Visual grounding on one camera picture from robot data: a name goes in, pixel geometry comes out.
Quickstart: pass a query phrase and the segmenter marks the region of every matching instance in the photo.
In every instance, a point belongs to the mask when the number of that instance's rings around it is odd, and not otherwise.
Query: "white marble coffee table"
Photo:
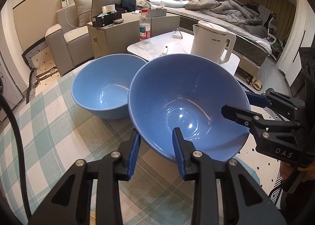
[[[130,54],[140,56],[147,61],[159,57],[165,46],[168,46],[169,48],[167,54],[190,54],[194,36],[186,32],[181,33],[183,35],[183,39],[174,39],[172,38],[174,32],[168,32],[159,36],[152,37],[150,39],[150,43],[148,44],[143,44],[141,42],[132,44],[127,47],[127,51]],[[240,59],[238,58],[238,56],[232,53],[229,61],[220,65],[229,73],[234,75],[239,61]]]

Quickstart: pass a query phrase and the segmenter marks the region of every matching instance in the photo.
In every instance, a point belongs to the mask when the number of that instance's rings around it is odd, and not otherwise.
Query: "kettle lid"
[[[219,33],[219,34],[223,34],[223,35],[227,34],[227,29],[225,29],[222,26],[219,26],[219,25],[217,25],[215,23],[199,21],[197,25],[199,27],[204,28],[205,30],[209,30],[209,31],[212,31],[212,32],[215,32],[215,33]]]

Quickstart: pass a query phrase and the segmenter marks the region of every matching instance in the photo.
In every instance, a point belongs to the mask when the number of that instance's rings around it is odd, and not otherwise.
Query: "black storage box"
[[[116,19],[120,19],[121,14],[124,11],[117,11],[116,13],[108,14],[108,15],[103,15],[103,16],[94,16],[92,17],[92,25],[93,27],[104,27],[107,25],[110,25],[114,22]]]

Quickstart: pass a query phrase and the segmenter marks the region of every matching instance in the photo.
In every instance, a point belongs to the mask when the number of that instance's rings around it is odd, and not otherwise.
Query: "washing machine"
[[[11,77],[7,67],[4,64],[2,55],[0,54],[0,93],[7,100],[7,103],[13,109],[22,99],[23,95],[16,86],[13,78]],[[3,121],[6,113],[0,107],[0,120]]]

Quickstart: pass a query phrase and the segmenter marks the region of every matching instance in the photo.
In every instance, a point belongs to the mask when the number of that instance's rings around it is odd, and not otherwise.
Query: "kettle handle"
[[[226,34],[226,40],[230,40],[229,47],[228,47],[228,49],[226,51],[225,57],[223,58],[223,60],[219,61],[219,64],[224,64],[230,59],[230,56],[231,56],[231,53],[233,51],[233,47],[234,47],[234,44],[235,44],[235,41],[236,41],[236,35],[233,34],[233,33],[228,32]]]

